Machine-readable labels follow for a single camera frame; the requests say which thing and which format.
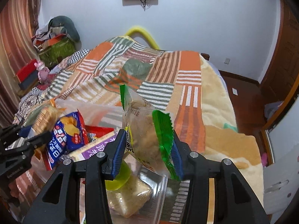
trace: striped curtain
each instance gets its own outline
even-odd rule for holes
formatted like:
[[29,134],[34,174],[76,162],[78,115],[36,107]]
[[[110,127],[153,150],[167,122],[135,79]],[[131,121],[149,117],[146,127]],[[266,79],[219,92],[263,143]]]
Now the striped curtain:
[[0,13],[0,126],[18,111],[20,90],[15,73],[38,55],[31,37],[38,28],[40,0],[9,0]]

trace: metal bolt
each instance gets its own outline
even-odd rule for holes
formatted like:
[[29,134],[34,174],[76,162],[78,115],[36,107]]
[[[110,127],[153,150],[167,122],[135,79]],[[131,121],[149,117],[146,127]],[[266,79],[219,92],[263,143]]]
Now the metal bolt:
[[225,165],[231,165],[231,160],[228,159],[228,158],[225,158],[225,159],[223,160],[223,162],[224,162]]
[[104,157],[104,156],[105,156],[105,152],[98,152],[97,153],[98,158],[101,158],[101,157]]
[[198,153],[197,152],[190,152],[190,157],[197,158]]
[[69,165],[71,162],[72,162],[72,160],[70,160],[69,158],[63,160],[64,165]]

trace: yellow-green lid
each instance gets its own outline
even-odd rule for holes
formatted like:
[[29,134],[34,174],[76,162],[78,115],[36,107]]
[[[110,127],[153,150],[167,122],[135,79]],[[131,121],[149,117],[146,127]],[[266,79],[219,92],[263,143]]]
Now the yellow-green lid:
[[115,177],[113,181],[105,180],[105,185],[107,190],[117,190],[122,187],[130,178],[131,170],[126,162],[123,160],[121,163],[121,169],[119,174]]

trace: bed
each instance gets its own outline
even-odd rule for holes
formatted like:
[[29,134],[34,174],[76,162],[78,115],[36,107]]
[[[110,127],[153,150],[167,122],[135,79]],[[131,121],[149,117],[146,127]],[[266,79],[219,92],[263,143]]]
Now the bed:
[[[52,98],[121,106],[119,84],[126,83],[155,107],[174,115],[174,129],[192,150],[211,160],[230,158],[263,204],[263,169],[255,138],[237,133],[226,84],[198,52],[155,50],[120,36],[93,50],[75,52],[52,73],[55,78],[49,87],[34,88],[22,99],[15,123],[32,124]],[[30,204],[42,181],[30,170],[17,184],[21,200]],[[212,194],[209,205],[212,222]]]

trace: blue snack bag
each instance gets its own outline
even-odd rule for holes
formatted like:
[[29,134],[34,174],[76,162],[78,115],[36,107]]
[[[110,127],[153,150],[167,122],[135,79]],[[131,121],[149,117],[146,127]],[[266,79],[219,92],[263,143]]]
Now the blue snack bag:
[[46,169],[52,170],[62,154],[72,152],[86,144],[88,137],[80,112],[72,112],[60,118],[52,131],[52,140],[43,154]]

